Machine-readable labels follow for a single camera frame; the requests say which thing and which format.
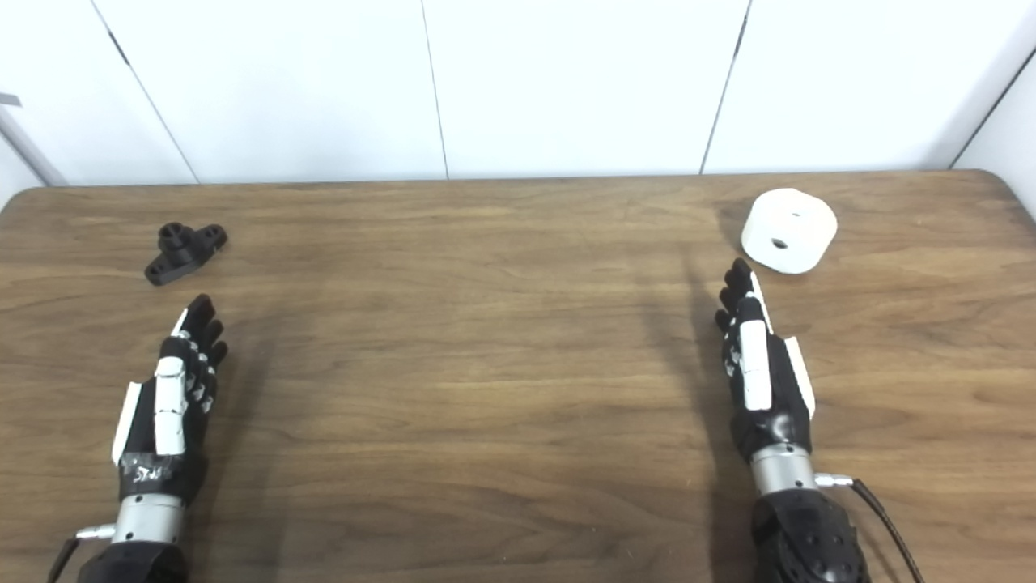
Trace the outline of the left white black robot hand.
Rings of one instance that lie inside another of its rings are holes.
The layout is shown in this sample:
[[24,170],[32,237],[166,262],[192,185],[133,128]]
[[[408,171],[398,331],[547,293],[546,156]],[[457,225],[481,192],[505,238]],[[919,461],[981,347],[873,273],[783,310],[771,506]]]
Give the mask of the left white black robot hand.
[[127,386],[111,453],[119,500],[166,495],[190,505],[197,498],[210,469],[204,443],[228,354],[222,334],[214,302],[197,295],[160,343],[152,376]]

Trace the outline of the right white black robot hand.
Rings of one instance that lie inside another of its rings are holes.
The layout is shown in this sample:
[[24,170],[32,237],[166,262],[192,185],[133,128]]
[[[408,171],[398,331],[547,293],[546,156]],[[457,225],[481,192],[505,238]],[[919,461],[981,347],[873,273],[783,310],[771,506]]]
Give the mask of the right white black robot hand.
[[737,451],[744,461],[775,445],[812,453],[813,413],[799,348],[774,332],[761,284],[745,259],[735,259],[723,282],[715,324],[723,339]]

